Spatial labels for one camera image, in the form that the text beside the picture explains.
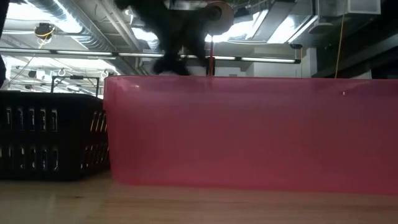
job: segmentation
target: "red pole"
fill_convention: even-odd
[[[209,58],[209,76],[214,76],[213,74],[213,53],[214,53],[214,42],[213,42],[213,36],[211,36],[211,42],[210,42],[210,58]]]

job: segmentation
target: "wooden surface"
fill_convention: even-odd
[[[128,187],[101,175],[0,182],[0,223],[397,224],[398,196]]]

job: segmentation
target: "black basket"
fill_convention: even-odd
[[[102,100],[0,91],[0,179],[73,180],[109,169]]]

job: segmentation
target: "metal duct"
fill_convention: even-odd
[[[25,0],[27,4],[33,5],[42,12],[48,13],[56,20],[56,25],[66,24],[65,27],[72,25],[80,26],[80,36],[72,37],[90,51],[115,52],[116,47],[103,35],[95,26],[93,21],[75,4],[72,0]],[[129,62],[121,58],[109,60],[109,63],[117,67],[121,72],[128,75],[135,68]]]

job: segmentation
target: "translucent pink container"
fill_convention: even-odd
[[[133,185],[398,194],[398,82],[109,77],[113,177]]]

